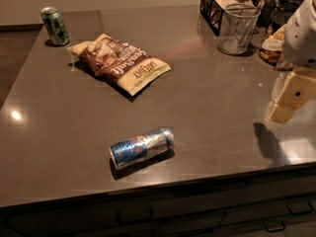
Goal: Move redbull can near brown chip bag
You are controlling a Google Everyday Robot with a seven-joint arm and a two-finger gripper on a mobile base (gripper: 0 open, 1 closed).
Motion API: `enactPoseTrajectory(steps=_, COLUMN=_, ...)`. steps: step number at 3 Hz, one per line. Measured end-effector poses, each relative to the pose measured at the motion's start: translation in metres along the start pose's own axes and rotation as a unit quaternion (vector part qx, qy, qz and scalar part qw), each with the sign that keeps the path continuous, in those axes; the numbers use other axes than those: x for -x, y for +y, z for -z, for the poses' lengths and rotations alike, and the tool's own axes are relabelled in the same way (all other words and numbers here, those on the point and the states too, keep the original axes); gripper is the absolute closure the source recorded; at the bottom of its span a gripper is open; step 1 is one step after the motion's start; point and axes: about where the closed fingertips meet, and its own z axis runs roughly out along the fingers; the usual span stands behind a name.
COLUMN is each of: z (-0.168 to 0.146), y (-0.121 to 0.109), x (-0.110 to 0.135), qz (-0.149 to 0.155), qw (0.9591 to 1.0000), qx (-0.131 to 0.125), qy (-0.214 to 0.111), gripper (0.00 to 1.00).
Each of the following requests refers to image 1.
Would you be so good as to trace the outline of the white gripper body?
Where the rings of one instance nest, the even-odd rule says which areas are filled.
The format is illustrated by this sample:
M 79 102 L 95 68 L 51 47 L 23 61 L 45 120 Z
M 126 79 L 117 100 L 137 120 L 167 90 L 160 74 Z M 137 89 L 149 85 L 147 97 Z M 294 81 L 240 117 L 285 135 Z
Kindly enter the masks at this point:
M 294 65 L 316 68 L 316 0 L 304 0 L 287 21 L 282 52 Z

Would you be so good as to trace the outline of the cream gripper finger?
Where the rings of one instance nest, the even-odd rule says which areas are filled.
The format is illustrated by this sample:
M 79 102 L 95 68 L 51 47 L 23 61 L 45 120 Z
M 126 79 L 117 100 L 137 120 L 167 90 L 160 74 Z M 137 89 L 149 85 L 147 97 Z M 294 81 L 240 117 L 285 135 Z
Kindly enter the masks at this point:
M 276 103 L 298 110 L 316 95 L 316 71 L 293 70 L 276 79 Z
M 295 115 L 296 110 L 270 103 L 267 109 L 268 119 L 277 123 L 287 123 Z

